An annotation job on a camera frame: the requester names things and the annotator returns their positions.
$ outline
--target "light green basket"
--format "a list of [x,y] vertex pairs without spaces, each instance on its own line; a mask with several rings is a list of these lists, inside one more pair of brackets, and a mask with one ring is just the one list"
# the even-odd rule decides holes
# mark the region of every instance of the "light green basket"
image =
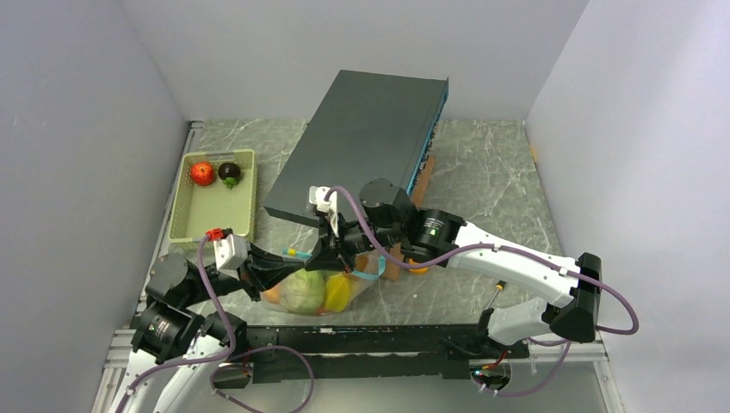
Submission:
[[[202,187],[190,178],[190,167],[206,161],[213,165],[216,177],[215,182]],[[218,178],[218,167],[225,162],[234,162],[243,172],[243,178],[233,188]],[[170,218],[170,243],[183,250],[195,250],[198,243],[194,240],[213,228],[232,228],[233,233],[252,241],[256,178],[254,151],[250,149],[191,152],[182,157]]]

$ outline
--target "black box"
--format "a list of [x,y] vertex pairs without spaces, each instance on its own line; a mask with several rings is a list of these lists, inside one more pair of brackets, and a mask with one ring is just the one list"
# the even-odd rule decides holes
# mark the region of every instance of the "black box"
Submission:
[[[449,95],[448,80],[340,71],[263,207],[272,217],[317,226],[309,187],[341,185],[357,197],[385,178],[410,194]],[[339,197],[337,210],[355,219]]]

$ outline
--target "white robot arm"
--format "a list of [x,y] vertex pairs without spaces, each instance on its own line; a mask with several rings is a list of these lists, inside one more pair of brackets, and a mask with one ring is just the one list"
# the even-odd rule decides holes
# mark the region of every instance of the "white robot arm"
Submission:
[[[318,242],[306,262],[260,250],[230,230],[210,231],[216,264],[205,269],[216,295],[244,289],[251,299],[259,300],[260,293],[298,269],[350,271],[357,254],[400,243],[404,256],[421,266],[482,272],[536,296],[520,305],[483,311],[475,334],[478,341],[508,348],[524,338],[549,332],[571,341],[594,340],[600,292],[591,283],[568,274],[600,280],[601,261],[597,256],[586,253],[575,260],[528,249],[453,214],[418,209],[403,189],[384,180],[373,181],[362,189],[360,201],[367,218],[361,215],[358,222],[344,222],[337,213],[337,203],[327,198],[329,193],[327,187],[310,189],[309,201],[320,217],[320,225]],[[372,239],[381,245],[374,245]],[[175,255],[160,258],[156,265],[155,275],[145,288],[152,302],[140,316],[127,375],[110,412],[178,411],[209,381],[218,363],[163,370],[133,391],[127,387],[136,374],[150,367],[179,357],[206,357],[226,345],[225,331],[218,328],[208,334],[213,333],[206,328],[210,323],[203,325],[202,317],[184,310],[206,298],[197,268]],[[234,270],[238,277],[223,274],[223,270]],[[229,318],[243,326],[239,342],[246,343],[245,322]],[[126,404],[120,410],[122,401]]]

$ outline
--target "marble surface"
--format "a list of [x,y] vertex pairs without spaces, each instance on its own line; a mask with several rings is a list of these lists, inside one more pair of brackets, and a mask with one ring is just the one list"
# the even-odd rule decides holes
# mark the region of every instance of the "marble surface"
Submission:
[[[193,150],[249,148],[257,154],[255,243],[271,252],[311,250],[313,228],[271,218],[263,200],[306,128],[306,120],[208,120]],[[490,233],[550,254],[561,254],[548,206],[520,122],[442,120],[431,148],[436,166],[424,207],[440,208]],[[302,199],[306,188],[302,189]],[[475,323],[495,291],[489,274],[431,268],[406,271],[398,281],[379,280],[344,312],[303,317],[264,309],[243,292],[221,299],[250,325],[447,324]],[[508,285],[494,305],[530,298]],[[210,303],[196,306],[203,315]]]

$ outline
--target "red connector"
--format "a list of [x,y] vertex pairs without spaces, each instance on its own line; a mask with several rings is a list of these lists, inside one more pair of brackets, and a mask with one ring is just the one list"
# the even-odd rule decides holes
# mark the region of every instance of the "red connector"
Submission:
[[210,239],[211,241],[223,239],[231,234],[233,234],[233,230],[231,228],[225,228],[224,230],[221,230],[220,228],[215,228],[206,232],[206,235],[208,235],[208,239]]

